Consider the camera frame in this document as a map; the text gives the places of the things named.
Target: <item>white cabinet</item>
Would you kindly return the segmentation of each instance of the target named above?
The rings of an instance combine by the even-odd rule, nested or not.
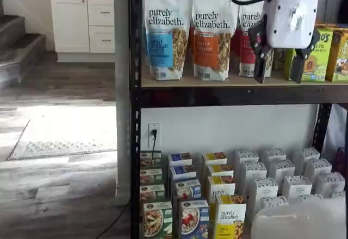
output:
[[[110,26],[90,26],[91,53],[114,53],[115,32]]]
[[[114,0],[88,0],[90,26],[114,26]]]
[[[56,52],[87,53],[87,0],[51,0]]]

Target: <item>purely elizabeth granola bag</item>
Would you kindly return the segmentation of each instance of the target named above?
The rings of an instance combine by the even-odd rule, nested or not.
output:
[[[192,0],[145,0],[145,28],[150,72],[156,80],[183,75]]]
[[[231,38],[239,7],[231,0],[193,0],[194,74],[202,80],[228,78]]]

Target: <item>stair step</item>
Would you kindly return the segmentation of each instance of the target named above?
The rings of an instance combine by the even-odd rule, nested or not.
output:
[[[13,45],[26,34],[24,18],[4,15],[0,17],[0,50]]]
[[[45,50],[45,37],[26,34],[10,48],[0,51],[0,87],[21,81]]]

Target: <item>white wall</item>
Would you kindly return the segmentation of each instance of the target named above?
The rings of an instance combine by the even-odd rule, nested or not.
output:
[[[25,17],[27,32],[46,35],[47,49],[54,50],[51,0],[4,0],[3,4],[5,14]]]

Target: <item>gray floor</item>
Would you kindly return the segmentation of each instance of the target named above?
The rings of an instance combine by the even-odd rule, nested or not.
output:
[[[114,106],[112,64],[57,64],[45,54],[0,90],[0,238],[93,239],[120,213],[116,152],[6,161],[41,106]],[[129,210],[102,238],[129,238]]]

